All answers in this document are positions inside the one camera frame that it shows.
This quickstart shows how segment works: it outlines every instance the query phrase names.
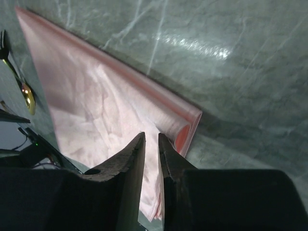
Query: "cutlery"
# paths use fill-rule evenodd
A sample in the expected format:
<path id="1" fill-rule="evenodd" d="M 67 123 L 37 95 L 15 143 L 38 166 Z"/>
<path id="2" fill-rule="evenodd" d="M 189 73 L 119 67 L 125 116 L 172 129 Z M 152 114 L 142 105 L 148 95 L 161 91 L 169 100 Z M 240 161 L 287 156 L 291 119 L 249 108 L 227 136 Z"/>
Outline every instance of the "cutlery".
<path id="1" fill-rule="evenodd" d="M 35 104 L 35 100 L 34 100 L 33 91 L 29 87 L 29 85 L 26 83 L 26 80 L 24 78 L 21 78 L 21 74 L 20 74 L 20 77 L 19 77 L 19 75 L 16 72 L 14 66 L 12 65 L 12 63 L 9 60 L 9 53 L 10 53 L 10 49 L 8 47 L 6 33 L 5 33 L 5 30 L 4 30 L 4 31 L 1 31 L 1 34 L 0 34 L 0 59 L 12 71 L 12 73 L 13 73 L 16 81 L 17 81 L 17 84 L 19 86 L 19 89 L 20 89 L 20 91 L 21 91 L 21 93 L 22 93 L 22 95 L 23 95 L 23 97 L 25 99 L 26 106 L 27 106 L 30 114 L 34 115 L 36 104 Z"/>

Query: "fork handle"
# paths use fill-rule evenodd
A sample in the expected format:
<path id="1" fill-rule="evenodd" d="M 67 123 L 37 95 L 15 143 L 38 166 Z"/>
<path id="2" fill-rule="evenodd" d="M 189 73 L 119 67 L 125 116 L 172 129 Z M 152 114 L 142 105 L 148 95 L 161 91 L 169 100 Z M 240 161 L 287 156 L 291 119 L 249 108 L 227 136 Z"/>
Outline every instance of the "fork handle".
<path id="1" fill-rule="evenodd" d="M 13 66 L 12 63 L 10 62 L 10 60 L 8 60 L 8 59 L 3 59 L 3 62 L 4 62 L 5 64 L 7 64 L 7 66 L 10 68 L 10 70 L 12 71 L 12 73 L 13 73 L 13 75 L 14 75 L 14 77 L 15 77 L 17 83 L 18 83 L 19 88 L 21 89 L 22 82 L 20 81 L 19 76 L 18 76 L 18 74 L 17 74 L 17 72 L 16 72 L 14 66 Z"/>

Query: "wrinkled fabric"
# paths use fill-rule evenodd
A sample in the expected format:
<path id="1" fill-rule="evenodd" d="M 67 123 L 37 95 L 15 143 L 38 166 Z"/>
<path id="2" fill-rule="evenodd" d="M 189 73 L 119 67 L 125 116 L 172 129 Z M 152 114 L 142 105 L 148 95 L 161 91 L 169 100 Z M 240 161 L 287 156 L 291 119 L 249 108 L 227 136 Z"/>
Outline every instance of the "wrinkled fabric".
<path id="1" fill-rule="evenodd" d="M 185 156 L 202 112 L 149 78 L 29 11 L 17 16 L 42 83 L 60 151 L 88 167 L 140 131 L 146 156 L 140 210 L 161 218 L 158 133 Z"/>

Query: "cable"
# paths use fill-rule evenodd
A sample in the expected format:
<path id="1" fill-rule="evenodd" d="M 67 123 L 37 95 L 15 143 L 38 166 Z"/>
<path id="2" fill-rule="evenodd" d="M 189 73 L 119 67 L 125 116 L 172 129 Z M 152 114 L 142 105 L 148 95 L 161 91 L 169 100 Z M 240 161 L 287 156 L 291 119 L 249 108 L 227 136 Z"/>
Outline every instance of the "cable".
<path id="1" fill-rule="evenodd" d="M 54 167 L 56 167 L 56 169 L 62 169 L 62 168 L 60 168 L 59 166 L 57 166 L 57 165 L 55 165 L 55 164 L 52 164 L 52 163 L 41 163 L 41 164 L 37 164 L 37 165 L 34 165 L 34 166 L 32 167 L 32 169 L 34 169 L 34 168 L 36 168 L 36 167 L 40 167 L 40 166 L 45 166 L 45 165 L 54 166 Z"/>
<path id="2" fill-rule="evenodd" d="M 16 149 L 18 149 L 18 148 L 20 148 L 21 146 L 23 146 L 23 145 L 27 142 L 27 140 L 28 140 L 28 137 L 26 137 L 26 140 L 25 140 L 21 145 L 15 147 L 15 148 L 13 148 L 13 149 L 11 149 L 11 151 L 15 151 Z"/>

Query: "gray marble surface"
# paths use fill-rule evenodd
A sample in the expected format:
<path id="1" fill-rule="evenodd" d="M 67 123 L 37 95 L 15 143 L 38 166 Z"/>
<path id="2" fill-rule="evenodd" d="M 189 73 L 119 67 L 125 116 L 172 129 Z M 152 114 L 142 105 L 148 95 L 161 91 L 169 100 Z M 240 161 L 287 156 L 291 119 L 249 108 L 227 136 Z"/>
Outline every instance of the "gray marble surface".
<path id="1" fill-rule="evenodd" d="M 308 208 L 308 1 L 2 0 L 0 29 L 8 31 L 16 63 L 40 98 L 38 111 L 29 115 L 3 64 L 0 96 L 56 145 L 14 5 L 202 108 L 187 156 L 194 165 L 281 169 Z"/>

